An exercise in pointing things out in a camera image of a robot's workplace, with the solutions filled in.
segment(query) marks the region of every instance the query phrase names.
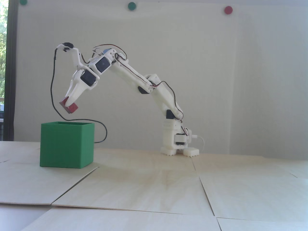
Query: white robotic arm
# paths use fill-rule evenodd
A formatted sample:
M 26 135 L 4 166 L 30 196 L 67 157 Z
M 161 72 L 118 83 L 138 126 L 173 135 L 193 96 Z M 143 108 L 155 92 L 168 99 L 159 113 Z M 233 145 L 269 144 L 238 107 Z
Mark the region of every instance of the white robotic arm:
M 105 45 L 117 47 L 112 44 L 103 44 L 100 46 Z M 192 138 L 196 138 L 197 136 L 192 135 L 191 130 L 182 126 L 184 114 L 175 100 L 175 94 L 172 88 L 166 82 L 161 81 L 156 74 L 146 76 L 139 74 L 129 65 L 126 53 L 119 47 L 117 48 L 125 55 L 118 53 L 112 48 L 101 51 L 98 48 L 100 46 L 93 48 L 93 56 L 87 62 L 83 59 L 79 50 L 71 43 L 63 43 L 57 47 L 72 54 L 74 66 L 77 68 L 65 96 L 65 103 L 61 105 L 69 113 L 74 112 L 78 107 L 75 107 L 74 111 L 70 110 L 70 107 L 75 105 L 74 102 L 76 99 L 85 90 L 93 89 L 97 85 L 99 77 L 107 69 L 110 69 L 126 81 L 135 91 L 153 96 L 154 101 L 166 117 L 163 126 L 163 147 L 161 148 L 163 154 L 174 155 L 177 150 L 183 150 L 183 154 L 186 156 L 198 155 L 198 149 L 188 148 L 188 143 L 191 142 Z

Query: white wall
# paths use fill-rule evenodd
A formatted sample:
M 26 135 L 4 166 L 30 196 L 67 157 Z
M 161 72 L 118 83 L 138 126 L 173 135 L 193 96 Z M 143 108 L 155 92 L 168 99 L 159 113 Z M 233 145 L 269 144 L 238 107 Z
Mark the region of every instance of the white wall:
M 50 99 L 53 53 L 72 42 L 85 57 L 93 46 L 113 43 L 128 54 L 141 74 L 156 73 L 174 89 L 184 111 L 184 125 L 203 136 L 205 152 L 228 153 L 234 69 L 236 14 L 223 14 L 224 5 L 202 3 L 126 4 L 101 1 L 32 0 L 19 8 L 15 140 L 39 141 L 40 124 L 61 120 Z M 70 55 L 59 52 L 54 84 L 55 101 L 68 89 Z M 76 102 L 67 118 L 101 120 L 108 128 L 107 148 L 159 150 L 160 113 L 150 95 L 134 93 L 111 72 Z M 104 129 L 96 127 L 96 139 Z M 196 147 L 202 143 L 195 142 Z
M 72 42 L 89 57 L 93 46 L 114 43 L 137 71 L 170 83 L 204 152 L 308 158 L 306 7 L 233 5 L 227 16 L 224 4 L 140 2 L 129 12 L 117 2 L 32 0 L 19 8 L 15 140 L 39 141 L 40 124 L 60 120 L 49 94 L 58 44 Z M 60 52 L 55 101 L 74 71 Z M 76 103 L 72 115 L 58 108 L 104 122 L 100 146 L 160 149 L 163 116 L 151 96 L 112 73 Z M 95 134 L 101 139 L 104 129 Z
M 241 6 L 231 154 L 308 158 L 308 10 Z

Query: green open box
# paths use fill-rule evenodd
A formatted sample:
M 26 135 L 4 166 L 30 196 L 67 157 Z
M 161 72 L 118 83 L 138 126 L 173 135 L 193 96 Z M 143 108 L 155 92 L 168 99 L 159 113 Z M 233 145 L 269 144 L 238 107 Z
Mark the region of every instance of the green open box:
M 93 162 L 94 124 L 41 124 L 41 167 L 83 168 Z

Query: foliage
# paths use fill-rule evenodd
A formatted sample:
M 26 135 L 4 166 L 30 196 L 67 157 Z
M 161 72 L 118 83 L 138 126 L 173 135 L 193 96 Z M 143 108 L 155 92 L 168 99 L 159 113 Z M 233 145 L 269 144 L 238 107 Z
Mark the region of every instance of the foliage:
M 8 0 L 0 0 L 0 97 L 4 97 Z

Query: wooden surface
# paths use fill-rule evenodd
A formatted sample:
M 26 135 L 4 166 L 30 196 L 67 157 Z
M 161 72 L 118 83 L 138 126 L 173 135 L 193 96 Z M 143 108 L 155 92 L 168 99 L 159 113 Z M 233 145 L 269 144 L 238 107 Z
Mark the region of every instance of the wooden surface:
M 262 156 L 200 154 L 193 157 L 192 161 L 199 172 L 293 177 L 288 171 Z
M 0 230 L 20 231 L 49 209 L 51 209 L 50 205 L 0 204 Z
M 1 163 L 0 203 L 49 205 L 96 168 L 94 163 L 82 169 Z
M 308 179 L 308 161 L 306 160 L 289 160 L 289 159 L 268 159 L 271 163 L 290 172 L 298 178 Z
M 55 208 L 23 231 L 220 231 L 216 218 L 105 209 Z
M 215 216 L 258 221 L 308 221 L 308 180 L 202 173 Z
M 102 166 L 53 205 L 213 215 L 195 172 Z
M 308 222 L 272 222 L 217 219 L 221 231 L 308 231 Z
M 39 161 L 39 142 L 0 141 L 0 163 L 4 161 L 24 160 L 29 162 L 29 153 L 36 151 L 35 161 Z
M 96 148 L 94 162 L 121 169 L 195 170 L 191 158 L 183 154 L 166 156 L 158 151 Z

